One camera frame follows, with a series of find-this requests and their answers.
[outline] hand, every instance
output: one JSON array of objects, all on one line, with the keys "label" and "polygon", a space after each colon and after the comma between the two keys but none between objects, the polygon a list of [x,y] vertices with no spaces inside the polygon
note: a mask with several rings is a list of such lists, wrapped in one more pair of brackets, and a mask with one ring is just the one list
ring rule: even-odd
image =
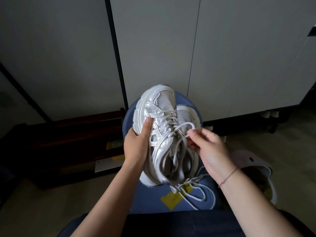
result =
[{"label": "hand", "polygon": [[229,157],[221,138],[215,133],[204,129],[188,130],[188,146],[202,159],[202,162],[218,183],[222,183],[236,168]]},{"label": "hand", "polygon": [[130,128],[124,140],[125,162],[128,164],[143,165],[147,157],[149,135],[152,130],[152,118],[147,117],[140,135],[136,135],[133,127]]}]

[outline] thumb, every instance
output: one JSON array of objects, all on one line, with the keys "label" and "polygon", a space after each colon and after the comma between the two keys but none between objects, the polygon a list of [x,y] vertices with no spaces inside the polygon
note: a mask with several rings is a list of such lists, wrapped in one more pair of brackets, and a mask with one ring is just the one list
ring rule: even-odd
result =
[{"label": "thumb", "polygon": [[190,129],[187,133],[191,140],[200,148],[206,147],[209,144],[209,142],[200,136],[196,130]]},{"label": "thumb", "polygon": [[147,117],[144,124],[143,124],[143,128],[142,128],[142,132],[140,133],[139,136],[141,136],[144,139],[148,139],[149,135],[151,133],[151,129],[152,129],[152,121],[153,119],[151,117]]}]

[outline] dark wooden furniture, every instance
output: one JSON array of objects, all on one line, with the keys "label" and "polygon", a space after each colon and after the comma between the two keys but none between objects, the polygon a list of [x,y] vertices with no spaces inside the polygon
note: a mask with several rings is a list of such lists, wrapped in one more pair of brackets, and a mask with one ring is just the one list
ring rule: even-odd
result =
[{"label": "dark wooden furniture", "polygon": [[41,189],[115,173],[120,167],[95,173],[94,164],[124,154],[123,146],[106,149],[108,142],[123,139],[124,115],[121,108],[50,123],[16,125],[0,141],[0,163]]}]

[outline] red string bracelet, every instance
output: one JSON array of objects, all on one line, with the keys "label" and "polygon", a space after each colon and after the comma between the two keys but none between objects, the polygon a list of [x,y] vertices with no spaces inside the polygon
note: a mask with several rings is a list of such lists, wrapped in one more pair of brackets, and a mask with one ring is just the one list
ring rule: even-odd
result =
[{"label": "red string bracelet", "polygon": [[234,170],[233,170],[233,172],[230,174],[230,175],[228,175],[228,177],[226,178],[226,179],[224,179],[223,180],[223,182],[218,186],[219,188],[222,186],[222,184],[224,184],[225,182],[226,182],[226,180],[232,175],[232,174],[234,174],[234,172],[236,171],[238,169],[238,167],[236,167]]}]

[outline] left hand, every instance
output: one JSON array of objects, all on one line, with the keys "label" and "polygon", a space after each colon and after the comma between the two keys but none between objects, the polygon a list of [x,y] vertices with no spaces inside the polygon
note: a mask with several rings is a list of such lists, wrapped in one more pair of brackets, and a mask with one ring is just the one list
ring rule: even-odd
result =
[{"label": "left hand", "polygon": [[124,141],[125,162],[143,165],[147,157],[149,135],[152,131],[152,118],[147,117],[140,135],[136,135],[133,127],[130,128]]}]

